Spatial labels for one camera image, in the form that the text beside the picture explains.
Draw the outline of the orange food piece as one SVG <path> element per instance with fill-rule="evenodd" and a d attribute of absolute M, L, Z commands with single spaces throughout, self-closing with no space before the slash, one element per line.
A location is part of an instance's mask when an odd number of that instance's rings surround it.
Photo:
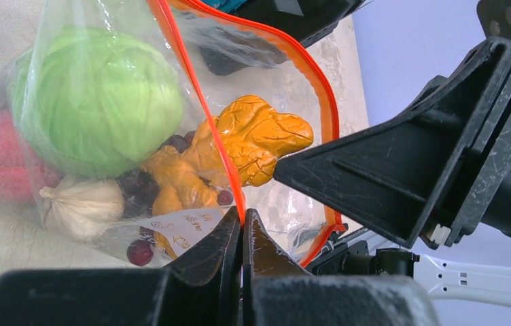
<path fill-rule="evenodd" d="M 241 96 L 219 115 L 202 122 L 183 152 L 163 145 L 142 163 L 140 169 L 160 188 L 152 205 L 153 215 L 223 204 L 220 193 L 234 183 L 228 180 L 212 126 L 219 132 L 239 176 L 236 184 L 241 187 L 268 183 L 279 158 L 314 141 L 312 126 L 300 116 L 280 113 L 259 96 Z"/>

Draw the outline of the green cabbage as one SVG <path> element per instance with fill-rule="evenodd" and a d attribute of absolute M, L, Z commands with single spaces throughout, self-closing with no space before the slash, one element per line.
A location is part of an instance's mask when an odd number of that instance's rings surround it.
<path fill-rule="evenodd" d="M 183 92 L 164 56 L 136 37 L 66 27 L 25 52 L 10 85 L 14 124 L 53 167 L 117 177 L 179 129 Z"/>

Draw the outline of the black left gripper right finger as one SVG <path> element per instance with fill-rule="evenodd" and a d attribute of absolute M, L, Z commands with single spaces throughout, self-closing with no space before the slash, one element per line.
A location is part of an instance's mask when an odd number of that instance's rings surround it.
<path fill-rule="evenodd" d="M 313 276 L 268 235 L 258 212 L 243 229 L 244 325 L 439 325 L 408 276 Z"/>

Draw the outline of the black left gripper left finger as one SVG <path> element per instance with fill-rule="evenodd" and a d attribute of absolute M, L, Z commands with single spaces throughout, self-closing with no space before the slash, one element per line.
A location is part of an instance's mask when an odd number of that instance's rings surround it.
<path fill-rule="evenodd" d="M 0 325 L 236 325 L 236 208 L 163 268 L 15 270 L 0 276 Z"/>

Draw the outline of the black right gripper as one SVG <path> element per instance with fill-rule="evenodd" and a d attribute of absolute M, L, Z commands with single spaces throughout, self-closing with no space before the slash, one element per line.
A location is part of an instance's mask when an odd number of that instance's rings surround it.
<path fill-rule="evenodd" d="M 511 238 L 511 1 L 476 12 L 490 38 L 451 76 L 385 123 L 281 159 L 274 179 L 403 247 L 449 247 L 480 223 Z"/>

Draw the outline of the clear zip bag orange zipper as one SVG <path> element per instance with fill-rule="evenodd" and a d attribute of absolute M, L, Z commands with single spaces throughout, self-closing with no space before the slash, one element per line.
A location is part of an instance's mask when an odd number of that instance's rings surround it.
<path fill-rule="evenodd" d="M 200 1 L 44 1 L 0 74 L 0 204 L 153 267 L 255 209 L 307 264 L 344 225 L 280 165 L 339 134 L 327 77 L 278 29 Z"/>

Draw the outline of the pink peach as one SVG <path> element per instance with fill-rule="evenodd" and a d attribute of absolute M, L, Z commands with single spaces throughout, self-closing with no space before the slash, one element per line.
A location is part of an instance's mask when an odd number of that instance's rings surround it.
<path fill-rule="evenodd" d="M 21 145 L 7 109 L 0 109 L 0 201 L 29 204 L 40 189 L 54 187 L 59 173 Z"/>

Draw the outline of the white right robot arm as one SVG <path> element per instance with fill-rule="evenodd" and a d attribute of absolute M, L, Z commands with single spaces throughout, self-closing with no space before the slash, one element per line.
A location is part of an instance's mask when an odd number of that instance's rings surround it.
<path fill-rule="evenodd" d="M 412 276 L 434 299 L 511 307 L 511 268 L 413 255 L 480 223 L 511 238 L 511 1 L 479 1 L 486 39 L 388 122 L 279 161 L 276 181 L 395 242 L 370 273 Z"/>

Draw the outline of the red grape bunch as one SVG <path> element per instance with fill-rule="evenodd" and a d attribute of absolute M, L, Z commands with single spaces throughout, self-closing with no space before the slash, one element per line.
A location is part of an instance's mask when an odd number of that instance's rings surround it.
<path fill-rule="evenodd" d="M 174 134 L 163 145 L 173 146 L 182 153 L 191 145 L 194 134 L 193 130 L 183 136 Z M 124 219 L 152 216 L 152 205 L 160 193 L 160 186 L 149 173 L 140 169 L 131 170 L 118 178 L 118 184 L 124 197 Z M 126 256 L 130 263 L 145 266 L 152 260 L 154 249 L 158 247 L 159 241 L 154 231 L 140 227 L 139 238 L 128 246 Z"/>

